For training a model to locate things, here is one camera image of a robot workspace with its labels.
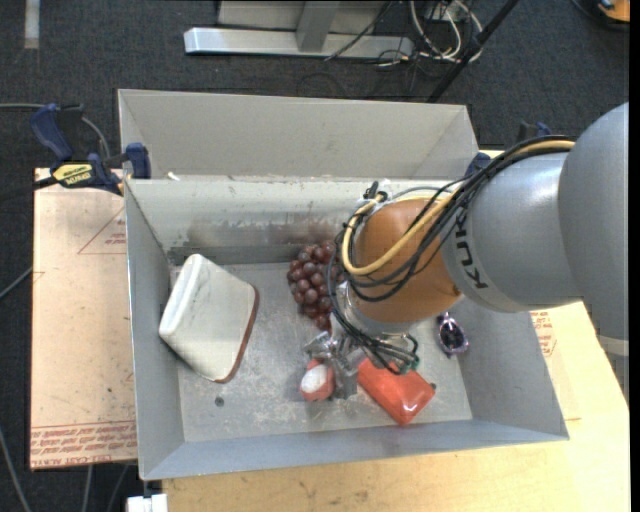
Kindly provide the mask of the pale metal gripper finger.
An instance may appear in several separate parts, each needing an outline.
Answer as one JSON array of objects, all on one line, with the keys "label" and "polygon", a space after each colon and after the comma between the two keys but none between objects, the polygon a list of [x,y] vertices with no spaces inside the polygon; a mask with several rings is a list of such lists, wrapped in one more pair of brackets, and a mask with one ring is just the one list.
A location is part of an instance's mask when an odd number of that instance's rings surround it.
[{"label": "pale metal gripper finger", "polygon": [[334,338],[328,331],[323,331],[309,341],[303,351],[311,359],[330,360],[338,355],[340,343],[340,338]]},{"label": "pale metal gripper finger", "polygon": [[334,372],[334,399],[348,399],[357,393],[358,369],[331,364]]}]

